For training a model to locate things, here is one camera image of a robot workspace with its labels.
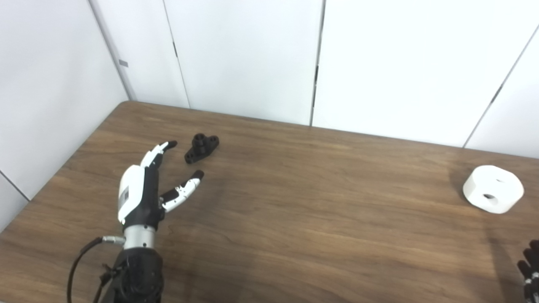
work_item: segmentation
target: black cable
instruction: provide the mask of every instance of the black cable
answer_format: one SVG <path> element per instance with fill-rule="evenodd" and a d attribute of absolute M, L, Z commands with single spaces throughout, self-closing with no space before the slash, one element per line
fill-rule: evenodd
<path fill-rule="evenodd" d="M 86 244 L 79 252 L 79 255 L 73 262 L 73 265 L 71 266 L 71 270 L 69 271 L 69 278 L 67 280 L 67 303 L 71 302 L 71 288 L 73 287 L 73 276 L 75 275 L 75 269 L 77 268 L 77 265 L 79 264 L 80 259 L 84 256 L 85 253 L 87 253 L 92 247 L 100 244 L 103 242 L 102 237 L 98 237 L 93 239 L 90 243 Z"/>

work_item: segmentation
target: robotic hand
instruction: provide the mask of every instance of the robotic hand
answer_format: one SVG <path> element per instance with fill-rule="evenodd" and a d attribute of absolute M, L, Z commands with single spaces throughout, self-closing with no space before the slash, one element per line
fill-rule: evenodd
<path fill-rule="evenodd" d="M 528 262 L 520 260 L 517 266 L 524 276 L 524 298 L 527 303 L 539 303 L 539 240 L 532 240 L 523 254 Z"/>
<path fill-rule="evenodd" d="M 95 296 L 97 303 L 101 290 L 111 281 L 102 303 L 159 303 L 163 291 L 163 259 L 154 249 L 155 231 L 165 213 L 178 207 L 195 191 L 204 173 L 197 170 L 178 187 L 158 195 L 159 166 L 163 154 L 177 145 L 168 141 L 146 153 L 140 165 L 132 165 L 123 174 L 118 196 L 118 221 L 123 225 L 124 237 L 99 237 L 86 245 L 73 263 L 67 285 L 67 302 L 71 303 L 74 270 L 80 258 L 99 243 L 123 245 L 112 268 L 105 266 L 101 284 Z"/>

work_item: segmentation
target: robotic finger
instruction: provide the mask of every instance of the robotic finger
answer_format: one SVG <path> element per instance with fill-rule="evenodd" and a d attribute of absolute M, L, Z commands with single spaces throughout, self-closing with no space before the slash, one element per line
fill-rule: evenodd
<path fill-rule="evenodd" d="M 204 172 L 197 170 L 189 180 L 180 184 L 179 187 L 175 187 L 161 195 L 161 207 L 165 212 L 169 212 L 185 202 L 195 189 L 197 189 L 202 177 L 204 177 Z"/>
<path fill-rule="evenodd" d="M 177 141 L 167 141 L 156 145 L 154 149 L 148 151 L 144 155 L 144 158 L 142 158 L 142 161 L 140 162 L 140 166 L 149 167 L 151 165 L 156 165 L 159 167 L 163 162 L 163 154 L 167 150 L 176 147 L 176 145 L 178 145 Z"/>

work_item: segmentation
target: black fingertip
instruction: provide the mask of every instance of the black fingertip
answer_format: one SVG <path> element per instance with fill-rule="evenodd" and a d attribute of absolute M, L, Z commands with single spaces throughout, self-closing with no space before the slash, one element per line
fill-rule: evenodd
<path fill-rule="evenodd" d="M 524 260 L 520 260 L 516 266 L 519 268 L 519 271 L 520 273 L 522 273 L 522 275 L 526 278 L 526 279 L 530 279 L 531 278 L 531 268 L 530 266 L 528 265 L 528 263 L 526 263 L 526 261 Z"/>
<path fill-rule="evenodd" d="M 535 254 L 539 254 L 539 241 L 532 240 L 530 242 L 530 247 L 535 252 Z"/>
<path fill-rule="evenodd" d="M 168 143 L 168 144 L 167 144 L 167 146 L 163 147 L 164 152 L 166 152 L 167 150 L 169 150 L 171 148 L 175 148 L 176 145 L 178 145 L 178 141 L 174 141 L 174 140 L 173 141 L 167 141 L 166 143 Z"/>
<path fill-rule="evenodd" d="M 201 171 L 201 170 L 197 170 L 197 171 L 191 176 L 191 179 L 199 179 L 199 180 L 202 180 L 203 177 L 204 177 L 204 172 Z"/>
<path fill-rule="evenodd" d="M 532 249 L 525 249 L 523 252 L 524 256 L 526 257 L 526 260 L 530 264 L 531 270 L 537 271 L 539 268 L 539 258 L 537 257 L 537 254 Z"/>

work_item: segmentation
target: white cylinder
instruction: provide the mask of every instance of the white cylinder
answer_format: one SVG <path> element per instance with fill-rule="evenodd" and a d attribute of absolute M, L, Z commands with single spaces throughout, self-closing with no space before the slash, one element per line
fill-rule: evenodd
<path fill-rule="evenodd" d="M 493 165 L 476 167 L 462 191 L 472 205 L 493 214 L 507 212 L 524 195 L 515 174 Z"/>

